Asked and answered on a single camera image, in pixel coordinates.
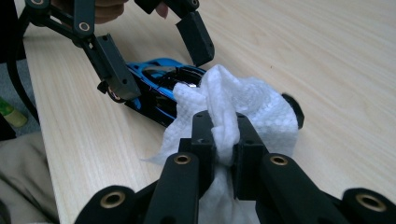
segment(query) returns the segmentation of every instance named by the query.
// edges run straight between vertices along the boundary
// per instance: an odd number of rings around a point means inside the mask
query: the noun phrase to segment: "wooden table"
[[[340,198],[365,187],[396,202],[395,1],[202,1],[199,11],[216,48],[203,68],[223,64],[299,101],[293,158],[322,190]],[[191,63],[178,21],[129,2],[95,33],[111,33],[125,61]],[[162,167],[140,159],[158,152],[164,127],[100,93],[68,39],[31,26],[24,43],[62,223],[104,187],[157,179]]]

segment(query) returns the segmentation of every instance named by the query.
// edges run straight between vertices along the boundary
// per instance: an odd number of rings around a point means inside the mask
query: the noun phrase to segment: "white cloth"
[[[191,138],[192,116],[208,110],[219,163],[215,180],[200,200],[199,223],[252,223],[246,208],[233,199],[229,175],[233,145],[239,141],[235,112],[246,115],[270,152],[291,156],[297,140],[297,119],[290,105],[269,85],[255,78],[234,77],[215,65],[199,88],[176,84],[177,118],[165,130],[160,153],[152,159],[164,163],[178,150],[180,138]]]

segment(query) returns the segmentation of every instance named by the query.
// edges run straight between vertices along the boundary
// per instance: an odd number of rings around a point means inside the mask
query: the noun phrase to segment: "blue toy car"
[[[179,83],[198,87],[205,70],[168,58],[126,64],[141,95],[132,101],[118,97],[107,86],[106,92],[117,103],[125,103],[140,114],[167,127],[177,116],[173,88]]]

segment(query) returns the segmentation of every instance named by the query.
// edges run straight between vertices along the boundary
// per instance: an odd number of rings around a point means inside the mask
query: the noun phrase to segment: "screw hole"
[[[33,4],[35,4],[35,5],[40,6],[40,5],[43,5],[44,0],[31,0],[31,2],[32,2]]]
[[[273,157],[271,157],[270,160],[275,165],[287,165],[288,164],[288,160],[286,160],[286,158],[281,157],[281,156],[273,156]]]
[[[91,27],[87,22],[80,22],[78,28],[82,31],[89,31]]]
[[[176,156],[174,158],[175,163],[179,164],[179,165],[184,165],[187,164],[191,161],[191,158],[189,156],[186,155],[180,155],[180,156]]]
[[[125,201],[125,194],[121,191],[114,191],[105,195],[100,201],[100,205],[104,208],[114,208]]]
[[[387,210],[387,206],[383,202],[370,194],[358,194],[356,195],[356,200],[362,206],[376,212],[385,212]]]

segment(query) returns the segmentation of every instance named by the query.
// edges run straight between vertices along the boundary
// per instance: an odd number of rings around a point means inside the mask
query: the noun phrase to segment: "finger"
[[[95,7],[95,17],[97,18],[113,18],[122,15],[124,11],[124,4],[115,5],[112,7]]]
[[[162,18],[166,19],[168,16],[168,6],[164,3],[161,2],[155,10],[157,11],[158,15],[160,15]]]
[[[113,17],[95,17],[95,23],[96,24],[102,24],[106,23],[108,21],[114,21],[118,16],[113,16]]]
[[[116,5],[123,5],[126,2],[128,2],[128,0],[96,0],[95,5],[97,7],[113,7]]]
[[[51,4],[67,13],[72,11],[72,0],[52,0]]]

